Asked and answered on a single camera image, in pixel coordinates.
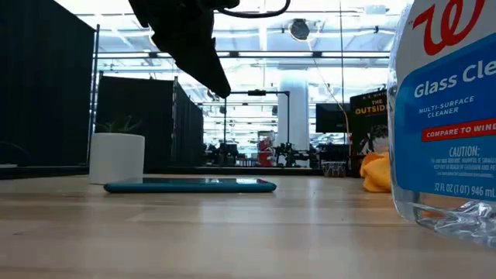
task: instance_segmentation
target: bottle label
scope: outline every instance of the bottle label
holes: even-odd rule
[[[398,186],[496,201],[496,1],[416,1],[398,48]]]

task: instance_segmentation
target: plastic spray bottle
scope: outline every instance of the plastic spray bottle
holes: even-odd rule
[[[496,1],[408,0],[391,53],[400,215],[496,247]]]

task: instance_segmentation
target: table surface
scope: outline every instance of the table surface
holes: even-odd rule
[[[273,194],[107,195],[86,177],[0,181],[0,278],[489,278],[493,251],[396,214],[357,179]]]

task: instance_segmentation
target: blue tablet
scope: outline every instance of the blue tablet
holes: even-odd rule
[[[109,193],[270,193],[277,186],[252,178],[140,178],[109,183]]]

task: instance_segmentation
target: black divider panel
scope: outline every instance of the black divider panel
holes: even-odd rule
[[[97,123],[132,116],[142,125],[131,134],[145,136],[145,169],[170,165],[173,81],[103,77],[98,87]]]
[[[53,0],[1,0],[0,33],[0,164],[85,164],[95,31]]]
[[[176,86],[174,166],[196,167],[203,158],[203,111],[190,100],[180,85]]]

